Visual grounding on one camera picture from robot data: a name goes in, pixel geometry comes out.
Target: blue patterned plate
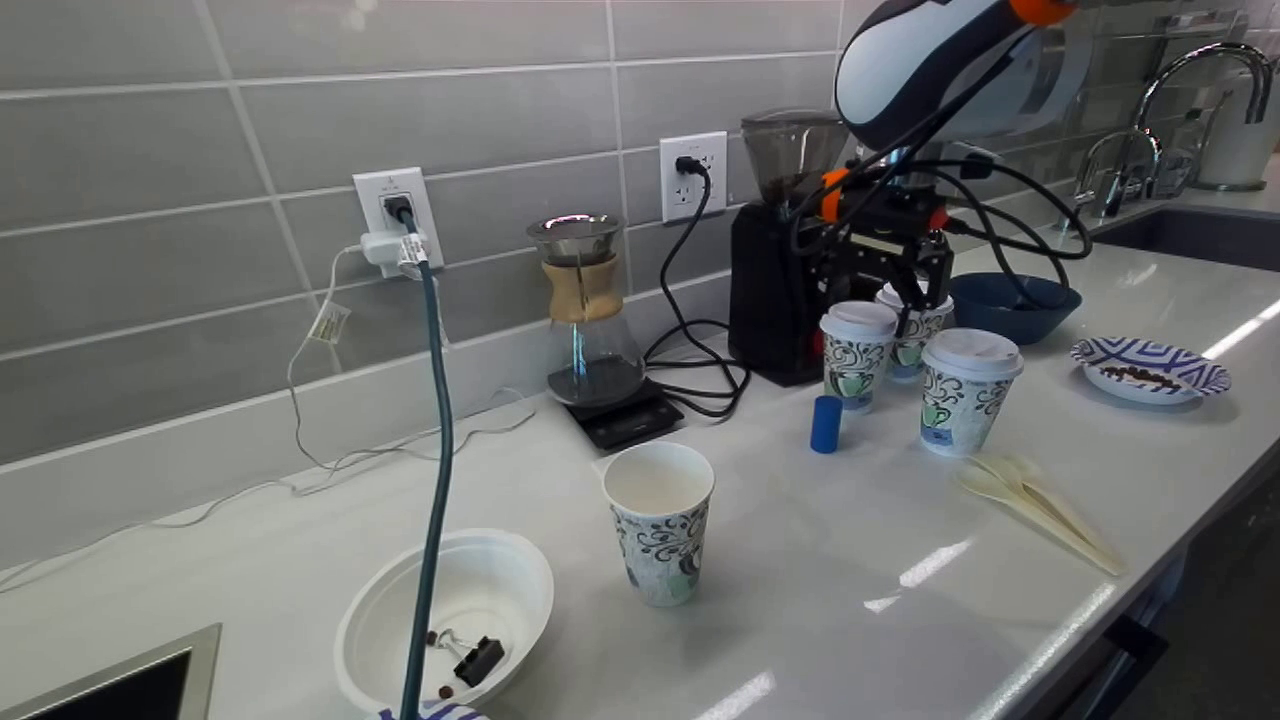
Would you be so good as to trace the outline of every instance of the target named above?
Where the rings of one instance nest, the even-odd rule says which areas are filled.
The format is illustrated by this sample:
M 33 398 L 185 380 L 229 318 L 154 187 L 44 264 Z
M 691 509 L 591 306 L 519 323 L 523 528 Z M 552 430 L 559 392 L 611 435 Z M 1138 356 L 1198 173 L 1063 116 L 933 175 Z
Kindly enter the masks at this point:
M 1193 404 L 1227 398 L 1232 374 L 1176 346 L 1094 337 L 1079 346 L 1090 385 L 1133 404 Z

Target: wall socket plate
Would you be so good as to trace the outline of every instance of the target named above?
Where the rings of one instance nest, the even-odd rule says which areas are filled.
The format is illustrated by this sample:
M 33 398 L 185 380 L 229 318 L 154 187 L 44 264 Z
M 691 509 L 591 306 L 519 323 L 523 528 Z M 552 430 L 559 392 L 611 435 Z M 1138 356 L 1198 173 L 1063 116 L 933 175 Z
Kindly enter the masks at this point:
M 425 168 L 358 173 L 352 184 L 362 196 L 363 229 L 372 238 L 403 238 L 403 229 L 390 217 L 383 199 L 407 196 L 417 233 L 425 238 L 425 251 L 438 268 L 443 268 L 443 250 L 442 250 Z
M 705 199 L 702 175 L 681 175 L 675 157 L 698 157 L 712 175 L 709 217 L 723 212 L 723 180 L 727 180 L 727 133 L 702 133 L 702 138 L 666 138 L 658 143 L 658 173 L 662 173 L 662 204 L 666 225 L 690 220 Z

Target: plate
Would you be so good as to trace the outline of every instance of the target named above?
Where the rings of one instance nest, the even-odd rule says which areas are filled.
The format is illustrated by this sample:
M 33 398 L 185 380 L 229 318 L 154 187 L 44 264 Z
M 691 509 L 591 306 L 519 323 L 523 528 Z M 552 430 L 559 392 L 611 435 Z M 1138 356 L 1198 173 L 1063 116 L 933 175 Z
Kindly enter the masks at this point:
M 1232 374 L 1176 346 L 1094 337 L 1079 346 L 1090 385 L 1133 404 L 1193 404 L 1232 392 Z
M 363 711 L 399 709 L 407 659 L 412 605 L 422 581 L 422 549 L 376 573 L 352 600 L 337 633 L 337 686 Z M 442 640 L 425 657 L 425 705 L 480 705 L 513 682 L 552 620 L 555 581 L 547 558 L 523 535 L 471 528 L 449 534 L 438 565 L 431 633 Z M 452 667 L 480 637 L 500 640 L 495 667 L 470 690 Z

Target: white countertop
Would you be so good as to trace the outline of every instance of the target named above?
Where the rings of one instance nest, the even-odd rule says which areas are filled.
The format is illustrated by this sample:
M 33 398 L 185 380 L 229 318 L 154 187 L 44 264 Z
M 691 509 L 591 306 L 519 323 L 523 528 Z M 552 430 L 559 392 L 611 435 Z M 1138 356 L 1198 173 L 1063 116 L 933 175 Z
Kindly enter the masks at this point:
M 961 251 L 956 271 L 990 268 Z M 1280 276 L 1098 250 L 1073 264 L 1085 307 L 1029 352 L 990 449 L 1021 453 L 1124 551 L 1106 581 L 1004 511 L 956 492 L 956 463 L 918 449 L 918 392 L 891 389 L 807 453 L 816 389 L 751 385 L 723 430 L 684 430 L 719 471 L 705 592 L 644 607 L 598 495 L 600 457 L 559 409 L 523 401 L 519 431 L 477 435 L 458 463 L 452 528 L 513 528 L 555 568 L 552 630 L 487 705 L 506 720 L 702 718 L 1002 718 L 1232 492 L 1280 435 Z M 1138 333 L 1212 349 L 1227 401 L 1124 409 L 1073 374 L 1073 346 Z M 470 430 L 513 424 L 523 404 Z M 205 625 L 225 625 L 217 720 L 349 720 L 332 682 L 340 614 L 422 546 L 431 463 L 383 461 L 291 499 L 282 486 L 200 528 L 135 528 L 0 598 L 0 709 Z

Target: white paper cup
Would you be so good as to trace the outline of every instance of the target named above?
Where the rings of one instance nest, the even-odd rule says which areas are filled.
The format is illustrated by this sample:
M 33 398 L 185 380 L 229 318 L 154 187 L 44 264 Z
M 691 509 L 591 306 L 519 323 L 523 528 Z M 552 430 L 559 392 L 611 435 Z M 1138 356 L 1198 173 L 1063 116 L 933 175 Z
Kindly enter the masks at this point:
M 903 300 L 897 296 L 891 283 L 886 283 L 875 293 L 875 306 L 903 312 Z M 897 385 L 912 385 L 925 375 L 925 346 L 942 333 L 951 327 L 956 320 L 956 306 L 951 296 L 943 306 L 938 306 L 933 312 L 909 312 L 909 327 L 891 342 L 891 361 L 888 361 L 888 375 Z
M 831 306 L 823 327 L 823 392 L 864 411 L 886 380 L 897 312 L 868 300 Z
M 675 441 L 636 445 L 603 469 L 600 489 L 634 589 L 662 607 L 690 605 L 705 568 L 712 463 Z
M 925 346 L 925 364 L 920 445 L 943 457 L 979 453 L 1025 374 L 1021 349 L 997 333 L 948 327 Z

